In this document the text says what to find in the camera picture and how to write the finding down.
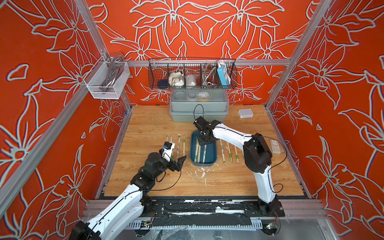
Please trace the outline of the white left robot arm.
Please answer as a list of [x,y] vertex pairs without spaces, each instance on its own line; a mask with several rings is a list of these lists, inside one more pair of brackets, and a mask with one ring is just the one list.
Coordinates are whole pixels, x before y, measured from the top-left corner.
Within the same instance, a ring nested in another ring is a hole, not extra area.
[[177,161],[170,159],[170,151],[150,153],[143,167],[130,184],[108,207],[88,222],[79,221],[72,229],[70,240],[113,240],[131,222],[138,218],[152,201],[147,195],[155,186],[156,179],[167,170],[182,170],[187,156]]

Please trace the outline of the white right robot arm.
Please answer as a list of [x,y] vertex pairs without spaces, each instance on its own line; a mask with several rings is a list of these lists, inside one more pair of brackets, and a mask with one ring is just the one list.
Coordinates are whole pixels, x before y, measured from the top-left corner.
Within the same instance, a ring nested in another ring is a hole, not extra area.
[[223,140],[242,149],[245,164],[255,175],[259,200],[265,204],[277,201],[271,177],[273,154],[263,135],[259,133],[245,134],[217,120],[209,123],[203,117],[198,117],[194,121],[194,126],[199,132],[198,142],[200,145]]

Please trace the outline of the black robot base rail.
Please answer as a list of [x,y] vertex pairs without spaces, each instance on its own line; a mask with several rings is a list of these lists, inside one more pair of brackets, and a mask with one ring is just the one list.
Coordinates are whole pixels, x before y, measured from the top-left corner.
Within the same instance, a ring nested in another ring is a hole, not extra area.
[[251,219],[267,224],[286,216],[280,201],[262,204],[257,196],[153,196],[152,200],[140,218],[153,221],[156,227],[246,226]]

